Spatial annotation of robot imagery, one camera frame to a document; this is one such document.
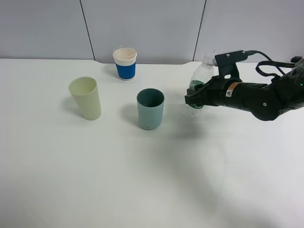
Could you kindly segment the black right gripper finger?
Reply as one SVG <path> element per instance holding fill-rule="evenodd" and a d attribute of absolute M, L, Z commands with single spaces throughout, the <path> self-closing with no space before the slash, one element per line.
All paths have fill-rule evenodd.
<path fill-rule="evenodd" d="M 185 103 L 194 109 L 201 109 L 204 106 L 204 96 L 201 94 L 185 95 Z"/>
<path fill-rule="evenodd" d="M 208 85 L 204 83 L 191 84 L 187 89 L 187 96 L 205 96 Z"/>

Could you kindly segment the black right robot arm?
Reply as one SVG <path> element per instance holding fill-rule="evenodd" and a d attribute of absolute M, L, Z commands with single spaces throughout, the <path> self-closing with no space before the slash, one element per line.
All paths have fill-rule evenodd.
<path fill-rule="evenodd" d="M 270 74 L 270 84 L 246 83 L 240 79 L 236 63 L 225 64 L 218 61 L 218 75 L 213 76 L 205 85 L 188 89 L 185 103 L 188 105 L 225 106 L 250 112 L 262 121 L 273 121 L 280 115 L 302 108 L 304 105 L 304 60 L 296 63 L 261 61 L 260 66 L 290 68 L 291 71 L 279 76 Z"/>

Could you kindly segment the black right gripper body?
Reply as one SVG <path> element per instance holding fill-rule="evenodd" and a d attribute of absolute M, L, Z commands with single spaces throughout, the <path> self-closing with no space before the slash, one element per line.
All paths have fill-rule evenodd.
<path fill-rule="evenodd" d="M 228 87 L 233 83 L 239 83 L 240 79 L 231 77 L 225 79 L 220 76 L 213 76 L 203 87 L 201 92 L 201 103 L 208 106 L 226 106 L 240 108 L 239 105 L 228 101 L 231 97 L 226 97 Z"/>

